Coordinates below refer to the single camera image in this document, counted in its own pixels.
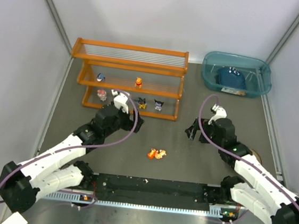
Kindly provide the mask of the orange tiger toy figure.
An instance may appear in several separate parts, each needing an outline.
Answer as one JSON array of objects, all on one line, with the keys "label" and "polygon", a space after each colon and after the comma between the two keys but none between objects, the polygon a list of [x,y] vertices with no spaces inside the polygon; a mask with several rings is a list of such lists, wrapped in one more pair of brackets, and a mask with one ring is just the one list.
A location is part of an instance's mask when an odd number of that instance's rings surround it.
[{"label": "orange tiger toy figure", "polygon": [[149,159],[159,159],[159,151],[158,150],[156,150],[156,149],[154,149],[154,148],[152,148],[151,150],[150,150],[150,152],[147,154],[147,157],[149,158]]}]

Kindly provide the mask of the yellow bear toy figure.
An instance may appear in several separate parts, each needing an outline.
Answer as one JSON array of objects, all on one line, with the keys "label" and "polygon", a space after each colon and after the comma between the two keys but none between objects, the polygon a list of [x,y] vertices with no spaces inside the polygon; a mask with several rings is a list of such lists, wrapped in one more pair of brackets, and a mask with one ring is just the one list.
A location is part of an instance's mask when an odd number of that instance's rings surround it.
[{"label": "yellow bear toy figure", "polygon": [[142,83],[143,83],[142,78],[137,77],[136,81],[135,81],[135,87],[136,88],[142,88]]}]

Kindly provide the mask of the blue donkey toy figure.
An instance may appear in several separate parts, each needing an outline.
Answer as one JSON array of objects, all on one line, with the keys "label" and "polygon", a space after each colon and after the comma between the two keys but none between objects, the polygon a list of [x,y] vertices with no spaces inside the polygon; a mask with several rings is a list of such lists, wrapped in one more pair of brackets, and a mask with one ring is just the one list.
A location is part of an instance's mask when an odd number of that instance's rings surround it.
[{"label": "blue donkey toy figure", "polygon": [[104,82],[105,81],[105,75],[102,73],[99,73],[96,77],[97,82]]}]

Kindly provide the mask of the tan rabbit toy figure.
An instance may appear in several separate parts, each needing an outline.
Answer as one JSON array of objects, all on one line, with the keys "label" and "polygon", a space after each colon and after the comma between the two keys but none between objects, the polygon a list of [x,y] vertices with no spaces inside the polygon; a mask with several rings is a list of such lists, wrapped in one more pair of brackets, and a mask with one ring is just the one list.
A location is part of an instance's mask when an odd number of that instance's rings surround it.
[{"label": "tan rabbit toy figure", "polygon": [[159,150],[159,156],[160,157],[164,157],[164,156],[166,156],[166,151],[165,150]]}]

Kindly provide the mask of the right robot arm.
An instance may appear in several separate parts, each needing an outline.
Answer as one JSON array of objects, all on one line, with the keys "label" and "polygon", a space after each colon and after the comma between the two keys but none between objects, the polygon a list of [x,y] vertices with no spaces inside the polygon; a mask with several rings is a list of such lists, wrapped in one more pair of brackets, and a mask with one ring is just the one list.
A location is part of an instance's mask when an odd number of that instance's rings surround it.
[{"label": "right robot arm", "polygon": [[185,130],[193,140],[217,147],[221,159],[237,175],[225,177],[221,187],[227,197],[241,204],[264,224],[299,224],[299,197],[289,191],[259,163],[253,152],[238,141],[228,118],[196,119]]}]

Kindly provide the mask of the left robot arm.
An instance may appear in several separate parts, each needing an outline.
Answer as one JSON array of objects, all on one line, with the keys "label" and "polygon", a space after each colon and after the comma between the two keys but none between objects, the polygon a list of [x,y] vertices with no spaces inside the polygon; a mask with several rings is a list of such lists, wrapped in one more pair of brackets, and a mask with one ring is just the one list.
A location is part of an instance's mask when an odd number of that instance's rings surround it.
[{"label": "left robot arm", "polygon": [[117,130],[137,133],[143,123],[138,111],[129,114],[114,105],[104,105],[90,122],[53,148],[20,163],[7,163],[0,176],[0,203],[13,213],[24,213],[51,193],[86,184],[93,173],[88,164],[78,161],[65,169],[62,166],[106,147],[105,139]]}]

